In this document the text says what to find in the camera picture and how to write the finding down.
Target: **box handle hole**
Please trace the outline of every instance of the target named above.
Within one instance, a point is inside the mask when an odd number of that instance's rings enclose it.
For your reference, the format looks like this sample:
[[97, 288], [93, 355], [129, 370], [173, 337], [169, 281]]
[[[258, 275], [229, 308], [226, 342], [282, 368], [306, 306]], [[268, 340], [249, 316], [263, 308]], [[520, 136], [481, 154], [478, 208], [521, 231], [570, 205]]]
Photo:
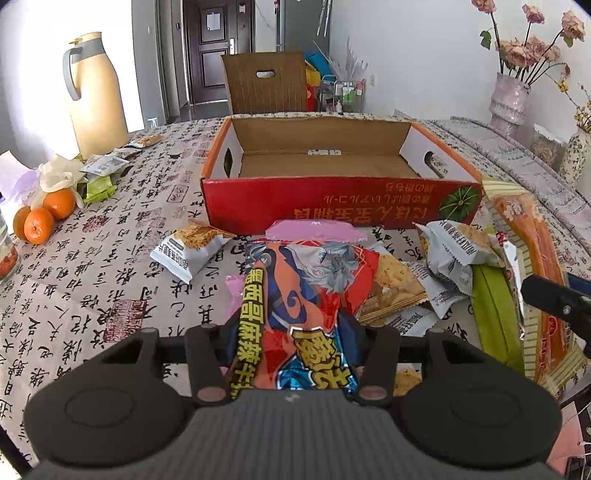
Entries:
[[226, 150], [226, 155], [223, 158], [223, 171], [226, 172], [226, 177], [230, 178], [230, 173], [232, 172], [232, 164], [234, 160], [232, 158], [232, 152], [228, 148]]
[[435, 175], [437, 175], [440, 179], [445, 178], [445, 175], [439, 171], [437, 169], [437, 163], [439, 157], [436, 156], [433, 152], [429, 151], [427, 153], [425, 153], [425, 165], [427, 167], [429, 167], [429, 170], [431, 170]]

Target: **bottle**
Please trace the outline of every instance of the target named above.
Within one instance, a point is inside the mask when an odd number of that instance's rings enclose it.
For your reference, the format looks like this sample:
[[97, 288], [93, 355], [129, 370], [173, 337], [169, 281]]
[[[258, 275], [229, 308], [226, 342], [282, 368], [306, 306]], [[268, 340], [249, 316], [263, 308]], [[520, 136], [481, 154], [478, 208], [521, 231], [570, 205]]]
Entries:
[[5, 283], [20, 265], [17, 248], [8, 236], [8, 225], [0, 213], [0, 285]]

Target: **spicy snack package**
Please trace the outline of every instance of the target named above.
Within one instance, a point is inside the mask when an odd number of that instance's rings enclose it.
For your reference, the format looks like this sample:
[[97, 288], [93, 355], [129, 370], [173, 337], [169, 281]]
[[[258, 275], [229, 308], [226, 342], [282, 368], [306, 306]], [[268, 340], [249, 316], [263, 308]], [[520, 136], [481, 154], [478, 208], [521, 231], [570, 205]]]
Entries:
[[378, 253], [349, 244], [249, 244], [236, 358], [228, 370], [232, 397], [243, 388], [354, 391], [337, 313], [361, 308], [378, 261]]

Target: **doorway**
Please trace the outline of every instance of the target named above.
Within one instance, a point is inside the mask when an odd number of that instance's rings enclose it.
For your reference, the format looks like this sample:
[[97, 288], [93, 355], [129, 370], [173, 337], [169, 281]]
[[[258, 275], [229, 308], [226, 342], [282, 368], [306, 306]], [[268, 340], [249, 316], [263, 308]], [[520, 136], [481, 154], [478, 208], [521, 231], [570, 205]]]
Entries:
[[189, 103], [228, 99], [222, 55], [254, 51], [253, 0], [183, 0]]

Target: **pink flower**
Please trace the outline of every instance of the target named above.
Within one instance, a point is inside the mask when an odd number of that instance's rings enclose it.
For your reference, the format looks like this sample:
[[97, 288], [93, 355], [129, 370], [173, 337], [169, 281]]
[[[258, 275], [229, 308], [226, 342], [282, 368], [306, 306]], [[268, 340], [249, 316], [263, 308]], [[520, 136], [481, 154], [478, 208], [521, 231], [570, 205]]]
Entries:
[[565, 37], [584, 41], [585, 27], [583, 22], [574, 16], [572, 10], [569, 10], [562, 16], [562, 29], [564, 30]]
[[544, 56], [548, 45], [542, 42], [538, 37], [532, 35], [530, 38], [527, 39], [525, 43], [525, 51], [532, 57], [532, 60], [529, 62], [530, 65], [534, 63], [538, 63], [541, 58]]
[[496, 12], [495, 0], [472, 0], [472, 5], [486, 14]]
[[528, 64], [528, 59], [531, 58], [525, 48], [512, 47], [508, 52], [505, 60], [516, 67], [525, 68]]
[[545, 59], [552, 62], [560, 58], [560, 49], [556, 45], [552, 45], [544, 55]]
[[523, 6], [523, 13], [525, 13], [525, 17], [527, 21], [530, 23], [544, 23], [544, 14], [538, 10], [538, 7], [531, 7], [529, 5]]

